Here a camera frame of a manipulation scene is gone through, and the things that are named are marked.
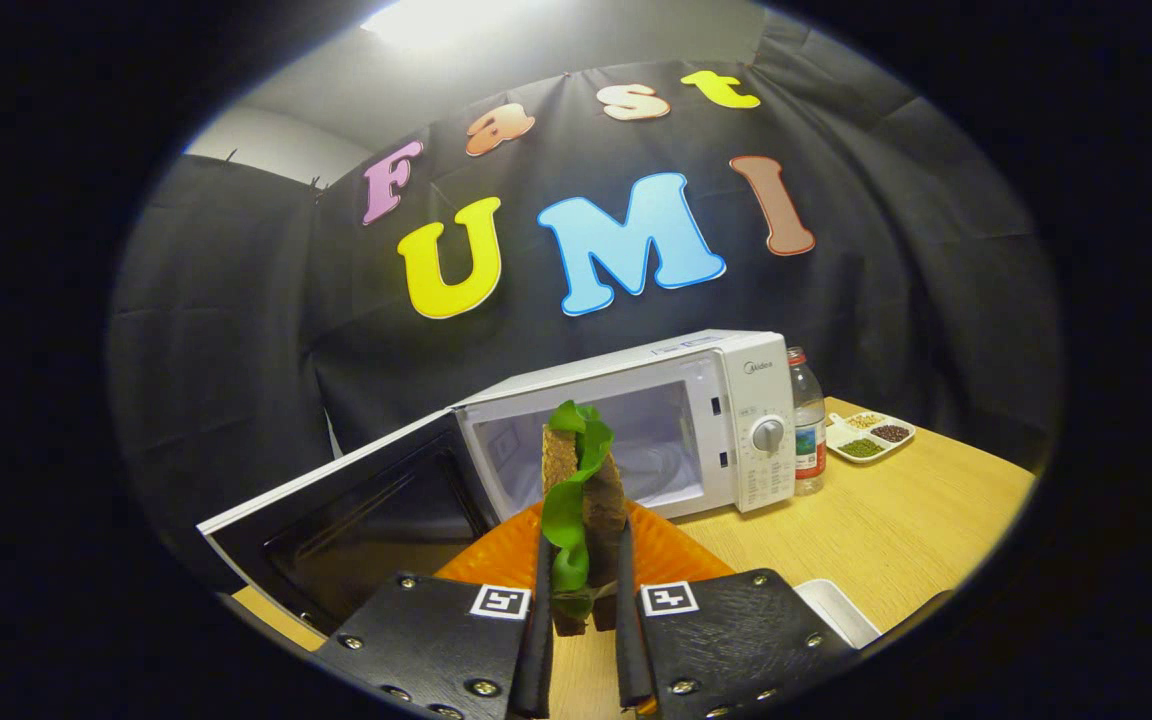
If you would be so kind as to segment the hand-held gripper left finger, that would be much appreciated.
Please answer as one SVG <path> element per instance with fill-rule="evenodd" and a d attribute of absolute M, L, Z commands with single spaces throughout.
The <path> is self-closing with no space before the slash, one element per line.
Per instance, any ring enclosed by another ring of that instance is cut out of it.
<path fill-rule="evenodd" d="M 397 573 L 329 632 L 317 664 L 364 694 L 367 719 L 545 719 L 554 641 L 539 520 L 531 506 L 470 548 L 511 578 Z"/>

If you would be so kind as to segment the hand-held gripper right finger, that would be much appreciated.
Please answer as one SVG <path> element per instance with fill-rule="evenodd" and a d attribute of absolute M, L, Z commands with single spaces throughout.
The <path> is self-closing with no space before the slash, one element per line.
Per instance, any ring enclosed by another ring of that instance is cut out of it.
<path fill-rule="evenodd" d="M 617 574 L 620 702 L 641 719 L 760 719 L 858 661 L 780 574 L 733 570 L 641 503 Z"/>

